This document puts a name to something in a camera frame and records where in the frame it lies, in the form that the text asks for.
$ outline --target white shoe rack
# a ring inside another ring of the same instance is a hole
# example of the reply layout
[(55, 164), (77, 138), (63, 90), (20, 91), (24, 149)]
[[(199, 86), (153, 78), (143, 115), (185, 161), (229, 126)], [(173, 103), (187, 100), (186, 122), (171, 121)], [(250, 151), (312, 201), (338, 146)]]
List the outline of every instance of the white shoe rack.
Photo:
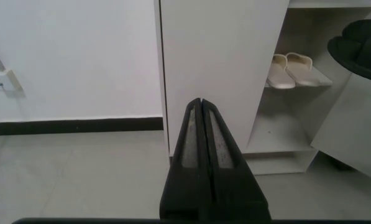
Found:
[[(254, 174), (305, 172), (318, 151), (310, 144), (350, 77), (327, 43), (369, 15), (371, 0), (162, 4), (170, 155), (186, 104), (202, 97), (218, 107)], [(288, 52), (313, 60), (319, 86), (277, 90), (266, 83), (273, 55)]]

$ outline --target floor tile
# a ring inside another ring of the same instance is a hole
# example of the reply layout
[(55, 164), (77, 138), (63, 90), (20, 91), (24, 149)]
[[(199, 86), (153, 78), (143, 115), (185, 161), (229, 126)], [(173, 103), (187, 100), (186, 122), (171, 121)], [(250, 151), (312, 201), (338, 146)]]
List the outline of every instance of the floor tile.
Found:
[(274, 219), (371, 220), (371, 178), (322, 157), (305, 174), (256, 178)]
[(42, 215), (158, 218), (169, 168), (163, 132), (90, 136), (95, 144), (73, 148)]
[(40, 215), (70, 147), (38, 143), (57, 136), (7, 137), (0, 152), (0, 223)]

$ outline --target electrical outlet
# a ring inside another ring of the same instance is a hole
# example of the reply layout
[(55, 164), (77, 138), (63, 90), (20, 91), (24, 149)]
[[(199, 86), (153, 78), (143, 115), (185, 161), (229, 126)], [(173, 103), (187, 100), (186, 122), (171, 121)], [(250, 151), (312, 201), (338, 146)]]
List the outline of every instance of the electrical outlet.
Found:
[(21, 85), (12, 70), (0, 72), (0, 83), (3, 84), (0, 91), (18, 91), (21, 89)]

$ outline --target slipper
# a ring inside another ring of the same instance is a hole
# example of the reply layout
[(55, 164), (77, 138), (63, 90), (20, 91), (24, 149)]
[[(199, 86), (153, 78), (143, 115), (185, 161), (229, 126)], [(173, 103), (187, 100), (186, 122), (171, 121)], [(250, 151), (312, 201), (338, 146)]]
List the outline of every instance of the slipper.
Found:
[(268, 72), (267, 83), (277, 89), (290, 89), (296, 87), (295, 81), (286, 72), (287, 58), (281, 54), (275, 54), (272, 58)]
[(313, 76), (312, 59), (301, 54), (290, 52), (286, 54), (286, 72), (299, 86), (319, 86), (319, 80)]

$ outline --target white door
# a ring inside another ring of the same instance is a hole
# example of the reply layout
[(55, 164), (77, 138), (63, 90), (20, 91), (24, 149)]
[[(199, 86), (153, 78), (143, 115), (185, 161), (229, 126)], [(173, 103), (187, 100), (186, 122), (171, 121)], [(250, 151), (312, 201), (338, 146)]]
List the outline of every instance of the white door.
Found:
[(311, 145), (371, 176), (371, 81), (352, 74)]
[(288, 0), (162, 0), (168, 138), (186, 105), (214, 103), (241, 150), (259, 107)]

